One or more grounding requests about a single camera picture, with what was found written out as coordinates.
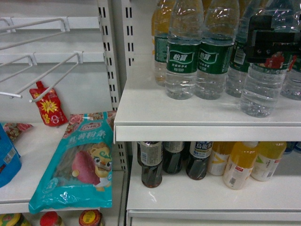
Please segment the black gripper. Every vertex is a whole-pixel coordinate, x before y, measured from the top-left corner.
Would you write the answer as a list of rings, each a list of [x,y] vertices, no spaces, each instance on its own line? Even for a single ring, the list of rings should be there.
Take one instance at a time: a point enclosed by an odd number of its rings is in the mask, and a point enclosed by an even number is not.
[[[272,16],[252,16],[243,50],[249,63],[264,63],[277,52],[300,55],[301,32],[276,32],[272,28]]]

